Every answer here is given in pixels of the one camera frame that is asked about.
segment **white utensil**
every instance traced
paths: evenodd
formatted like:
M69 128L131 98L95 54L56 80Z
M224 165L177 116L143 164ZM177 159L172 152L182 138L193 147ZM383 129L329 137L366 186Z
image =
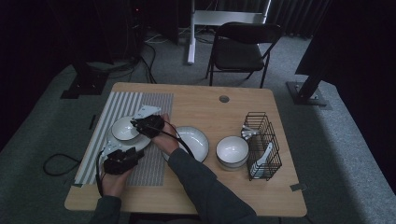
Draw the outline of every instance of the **white utensil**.
M265 149L265 152L262 155L262 157L259 158L256 162L254 162L253 165L251 166L250 174L253 176L253 178L260 178L262 177L262 175L264 175L264 170L259 170L259 168L262 164L266 163L267 158L270 155L272 149L273 149L273 143L270 142L267 146L267 149Z
M260 134L260 130L249 128L247 125L242 125L242 128L241 134L245 140L248 140L253 135Z

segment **striped mat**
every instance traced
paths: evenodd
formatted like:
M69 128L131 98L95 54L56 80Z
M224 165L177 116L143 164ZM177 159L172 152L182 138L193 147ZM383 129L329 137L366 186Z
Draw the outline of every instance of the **striped mat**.
M109 129L117 119L134 115L143 105L158 106L162 109L158 114L167 113L171 116L172 103L172 93L112 91L78 169L75 184L95 184L96 156L106 146ZM152 143L144 148L144 152L145 156L139 160L127 184L129 186L161 186L166 161L160 150Z

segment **wire basket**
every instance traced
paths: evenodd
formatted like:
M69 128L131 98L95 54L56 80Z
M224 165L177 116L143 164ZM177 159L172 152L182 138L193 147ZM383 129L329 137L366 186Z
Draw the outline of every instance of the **wire basket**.
M245 130L258 130L257 134L246 137L248 143L247 173L249 180L269 180L282 166L279 157L279 145L276 141L274 128L269 122L265 112L249 112L244 122ZM265 163L258 164L257 161L272 147Z

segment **black cable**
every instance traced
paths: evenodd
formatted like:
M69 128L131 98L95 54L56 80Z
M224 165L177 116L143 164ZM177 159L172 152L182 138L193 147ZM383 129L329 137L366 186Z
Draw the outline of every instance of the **black cable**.
M177 133L178 137L172 135L171 133L164 132L163 130L156 129L156 128L151 127L151 126L146 126L146 128L150 128L150 129L155 130L155 131L157 131L159 133L164 133L164 134L176 139L187 150L187 152L190 154L190 156L192 156L195 159L194 154L192 154L191 149L189 148L189 146L187 146L187 144L183 141L183 139L181 139L180 134L178 134L176 128L172 124L170 124L169 122L166 122L166 123L169 124L175 130L175 132Z
M157 84L157 81L154 79L154 76L152 75L152 71L151 71L152 70L152 65L154 65L154 61L155 61L155 58L157 56L157 51L155 51L155 48L152 47L151 45L149 45L147 43L145 43L145 45L152 49L153 56L152 56L150 65L148 65L144 59L143 59L143 63L145 63L146 67L148 68L148 75L149 75L150 82L154 83L154 84Z
M134 67L132 68L132 71L130 71L130 72L127 72L127 73L125 73L123 75L120 75L120 76L117 76L117 77L108 77L108 79L116 79L116 78L130 76L133 72L134 72Z
M144 62L144 64L146 65L146 67L144 67L145 68L146 81L147 81L147 83L151 83L151 81L149 79L149 76L148 76L148 71L149 71L148 64L146 63L146 61L144 60L143 57L141 57L140 61Z
M148 63L146 63L145 59L142 57L142 62L146 65L148 69L148 82L157 84L157 81L155 80L154 76L151 74L151 68L149 67Z
M198 42L201 42L201 43L204 43L204 44L213 44L213 40L207 40L207 39L204 39L204 38L201 38L201 37L198 37L198 36L196 36L195 39Z
M98 155L96 156L96 175L95 175L95 179L96 179L96 186L98 187L98 191L100 193L100 196L103 196L103 186L102 186L102 179L100 177L100 172L99 172L99 158L102 155L102 151L100 151L98 153Z
M129 73L128 82L131 82L131 80L132 80L132 73L134 72L134 70L136 69L136 67L134 67L134 68L132 69L132 71Z
M76 164L75 164L73 167L71 167L70 169L68 169L68 170L66 170L66 171L64 171L64 172L57 173L57 174L51 173L51 172L49 172L48 169L47 169L47 163L48 163L52 158L58 157L58 156L66 157L66 158L68 158L68 159L70 159L70 160L72 160L72 161L75 161ZM43 163L43 171L44 171L44 173L46 173L46 175L51 175L51 176L65 175L65 174L68 174L68 173L69 173L70 171L72 171L73 169L75 169L76 167L78 167L80 164L81 164L81 161L76 160L76 159L74 159L74 158L71 157L71 156L65 155L65 154L63 154L63 153L56 153L56 154L54 154L54 155L48 157L48 158L44 161L44 163Z
M89 67L91 68L92 71L102 72L102 73L113 73L113 72L123 72L133 69L137 63L138 63L137 59L130 59L126 64L118 65L111 68L98 68L92 65L89 65Z

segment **wooden table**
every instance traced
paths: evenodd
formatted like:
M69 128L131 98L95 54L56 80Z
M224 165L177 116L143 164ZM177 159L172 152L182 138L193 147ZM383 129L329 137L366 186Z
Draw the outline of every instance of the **wooden table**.
M286 136L270 90L182 86L162 84L116 83L112 91L172 92L174 94L171 122L176 126L192 126L201 130L209 141L209 154L204 161L220 182L248 203L258 216L303 217L306 214L300 190L290 186L299 183ZM222 103L220 96L230 98ZM216 157L216 145L224 137L240 135L248 112L266 112L272 122L279 144L282 166L269 181L248 180L244 167L225 171ZM95 185L72 186L65 200L70 210L94 210L100 195ZM165 165L160 187L128 187L122 195L122 211L140 213L196 214L173 171Z

